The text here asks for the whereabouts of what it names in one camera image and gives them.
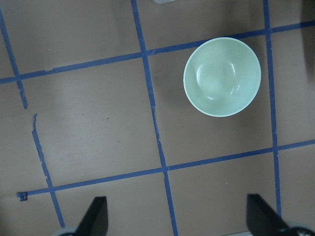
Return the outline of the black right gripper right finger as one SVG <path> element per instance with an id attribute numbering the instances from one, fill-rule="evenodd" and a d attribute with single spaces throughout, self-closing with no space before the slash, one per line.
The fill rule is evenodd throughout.
<path id="1" fill-rule="evenodd" d="M 289 226 L 259 194 L 247 195 L 246 225 L 253 236 L 285 236 Z"/>

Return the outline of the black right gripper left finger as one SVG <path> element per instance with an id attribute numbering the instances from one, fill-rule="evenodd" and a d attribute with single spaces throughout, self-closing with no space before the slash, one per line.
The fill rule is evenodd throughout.
<path id="1" fill-rule="evenodd" d="M 76 236 L 105 236 L 108 232 L 106 197 L 95 197 L 75 231 Z"/>

